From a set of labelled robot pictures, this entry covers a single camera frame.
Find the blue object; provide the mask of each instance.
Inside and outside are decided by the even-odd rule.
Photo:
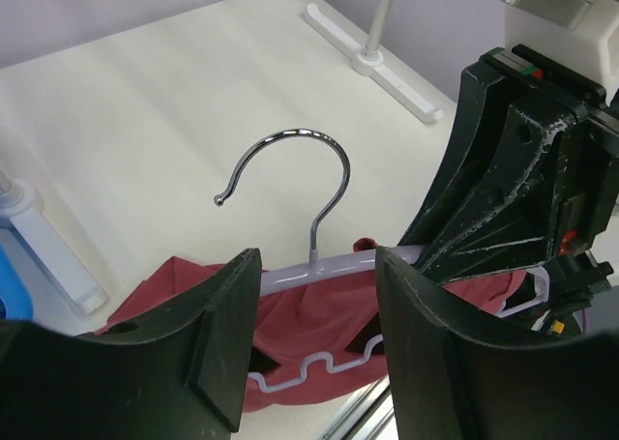
[[[32,319],[32,300],[0,247],[0,319]]]

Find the hanger hook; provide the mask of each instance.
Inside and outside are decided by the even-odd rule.
[[[341,182],[339,183],[339,188],[334,197],[329,200],[329,203],[318,213],[318,216],[311,223],[311,230],[309,231],[309,262],[312,263],[318,257],[318,225],[325,217],[334,209],[334,207],[338,204],[338,202],[343,197],[346,189],[348,188],[348,182],[350,181],[350,160],[344,152],[343,148],[329,135],[319,131],[312,131],[309,129],[289,129],[286,131],[276,132],[268,137],[259,140],[255,144],[253,144],[247,152],[241,157],[239,162],[236,163],[234,170],[232,171],[232,176],[230,177],[230,181],[228,182],[228,187],[225,188],[223,193],[215,196],[215,204],[217,206],[222,206],[225,200],[227,200],[232,193],[236,190],[236,186],[239,183],[239,179],[241,178],[241,173],[245,169],[245,166],[248,165],[248,162],[255,157],[261,150],[265,149],[269,145],[279,142],[281,140],[285,140],[290,137],[308,137],[323,142],[329,145],[339,156],[341,160],[341,165],[343,167],[343,174],[341,177]]]

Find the red fabric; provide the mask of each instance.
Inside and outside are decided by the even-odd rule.
[[[360,251],[376,246],[372,239],[361,239],[353,249]],[[221,267],[199,266],[177,257],[168,259],[109,317],[101,332],[160,305],[212,276]],[[453,282],[445,288],[478,308],[496,313],[520,287],[524,276],[524,271],[506,273]],[[358,359],[358,353],[345,348],[377,313],[374,271],[322,280],[261,298],[253,345],[279,364],[264,374],[267,384],[276,385],[299,377],[301,362],[319,351],[332,353],[336,365]],[[257,411],[270,404],[324,402],[385,375],[385,357],[375,355],[363,366],[339,374],[328,373],[322,362],[314,363],[309,366],[306,382],[273,394],[263,394],[257,383],[249,379],[244,411]]]

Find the plastic hanger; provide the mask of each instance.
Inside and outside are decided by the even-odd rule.
[[[259,140],[239,159],[234,167],[234,170],[232,171],[232,176],[230,177],[230,181],[228,182],[228,186],[225,191],[215,196],[215,204],[222,206],[225,200],[228,199],[232,193],[234,193],[243,170],[246,168],[250,160],[255,157],[255,155],[269,145],[291,137],[308,137],[327,144],[338,154],[343,167],[343,174],[338,191],[311,223],[311,229],[309,231],[308,262],[304,264],[297,264],[296,266],[291,266],[289,268],[262,273],[260,296],[271,295],[273,293],[281,292],[282,290],[288,290],[325,279],[339,278],[342,276],[348,276],[350,274],[375,269],[375,249],[335,256],[332,258],[318,259],[318,226],[344,196],[350,180],[350,160],[348,159],[348,156],[344,152],[343,148],[326,133],[307,129],[290,129],[273,133]],[[423,246],[405,246],[395,247],[391,250],[404,259],[408,264],[415,264],[423,249]],[[520,312],[547,300],[549,278],[545,269],[534,268],[528,270],[527,272],[533,274],[536,278],[536,298],[515,308],[502,309],[498,314],[500,317],[507,317],[508,315]],[[326,351],[320,351],[309,355],[301,362],[299,377],[277,385],[269,386],[264,375],[259,372],[250,372],[248,374],[248,378],[253,379],[258,383],[258,387],[261,392],[265,394],[272,394],[301,385],[308,378],[308,367],[317,361],[324,361],[327,372],[332,374],[344,372],[345,370],[349,370],[353,367],[362,366],[369,361],[373,348],[382,341],[382,334],[372,337],[368,340],[368,343],[366,343],[364,354],[361,358],[341,365],[336,365],[333,355]]]

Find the wall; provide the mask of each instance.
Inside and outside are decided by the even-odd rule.
[[[378,0],[326,0],[366,32]],[[497,0],[394,0],[384,45],[452,99],[461,71],[505,43]]]
[[[0,0],[0,68],[220,0]]]

